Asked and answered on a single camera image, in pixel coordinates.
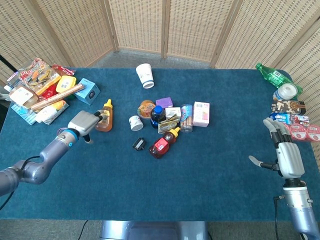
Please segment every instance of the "white paper cup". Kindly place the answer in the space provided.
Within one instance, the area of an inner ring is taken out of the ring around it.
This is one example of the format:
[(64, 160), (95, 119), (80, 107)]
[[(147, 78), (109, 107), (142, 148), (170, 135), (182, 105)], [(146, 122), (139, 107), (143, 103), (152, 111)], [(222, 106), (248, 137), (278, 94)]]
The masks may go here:
[(137, 66), (135, 70), (144, 89), (150, 89), (155, 85), (151, 65), (149, 63), (141, 64)]
[(135, 115), (129, 118), (130, 128), (132, 131), (139, 131), (144, 127), (140, 117)]

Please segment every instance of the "blue table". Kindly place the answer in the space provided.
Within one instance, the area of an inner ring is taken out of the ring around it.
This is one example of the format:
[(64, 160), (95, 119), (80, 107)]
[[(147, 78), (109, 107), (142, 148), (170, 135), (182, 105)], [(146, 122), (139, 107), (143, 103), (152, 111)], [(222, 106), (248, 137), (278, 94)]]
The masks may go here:
[[(269, 116), (275, 88), (257, 70), (153, 69), (155, 86), (143, 89), (135, 69), (79, 68), (96, 82), (100, 95), (89, 106), (77, 99), (51, 125), (29, 126), (11, 109), (0, 134), (0, 169), (38, 155), (57, 129), (81, 110), (95, 112), (109, 99), (113, 128), (93, 131), (94, 144), (80, 140), (57, 163), (44, 184), (21, 183), (3, 219), (89, 219), (134, 221), (271, 221), (273, 196), (282, 194), (276, 172), (258, 168), (276, 152), (263, 119)], [(144, 137), (150, 146), (161, 135), (146, 120), (130, 130), (129, 117), (143, 100), (170, 96), (175, 106), (210, 103), (210, 124), (180, 133), (160, 160), (132, 144)], [(316, 217), (320, 216), (320, 175), (309, 143), (299, 143)], [(289, 220), (285, 203), (280, 220)]]

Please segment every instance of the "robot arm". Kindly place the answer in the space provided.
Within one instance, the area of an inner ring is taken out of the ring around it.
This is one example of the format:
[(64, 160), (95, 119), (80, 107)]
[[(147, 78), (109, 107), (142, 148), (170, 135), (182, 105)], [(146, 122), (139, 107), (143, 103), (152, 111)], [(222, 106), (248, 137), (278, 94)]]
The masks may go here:
[(320, 240), (318, 224), (312, 208), (307, 185), (300, 177), (305, 173), (298, 146), (292, 143), (289, 131), (281, 122), (270, 118), (263, 120), (269, 129), (277, 155), (276, 163), (264, 163), (253, 156), (249, 159), (257, 166), (278, 171), (284, 178), (284, 196), (295, 230), (306, 234), (308, 240)]
[(21, 160), (14, 166), (0, 171), (0, 196), (13, 192), (19, 182), (42, 184), (49, 176), (52, 168), (79, 138), (91, 143), (89, 132), (103, 119), (101, 113), (95, 114), (80, 111), (48, 146), (39, 154), (41, 162)]

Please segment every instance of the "blue box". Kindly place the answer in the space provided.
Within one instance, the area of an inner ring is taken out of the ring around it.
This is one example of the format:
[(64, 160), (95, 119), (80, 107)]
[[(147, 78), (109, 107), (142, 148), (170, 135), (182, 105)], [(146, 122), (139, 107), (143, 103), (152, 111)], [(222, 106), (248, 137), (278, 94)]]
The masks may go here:
[(82, 78), (79, 84), (84, 85), (84, 89), (76, 92), (74, 95), (81, 102), (91, 105), (100, 93), (99, 88), (94, 82), (85, 78)]

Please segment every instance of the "pink box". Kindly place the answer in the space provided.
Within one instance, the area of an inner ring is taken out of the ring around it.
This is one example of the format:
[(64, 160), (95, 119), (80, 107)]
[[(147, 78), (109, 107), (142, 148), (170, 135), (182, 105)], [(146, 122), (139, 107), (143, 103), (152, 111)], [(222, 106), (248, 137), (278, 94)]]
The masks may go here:
[(210, 103), (195, 101), (193, 105), (193, 126), (207, 127), (210, 117)]

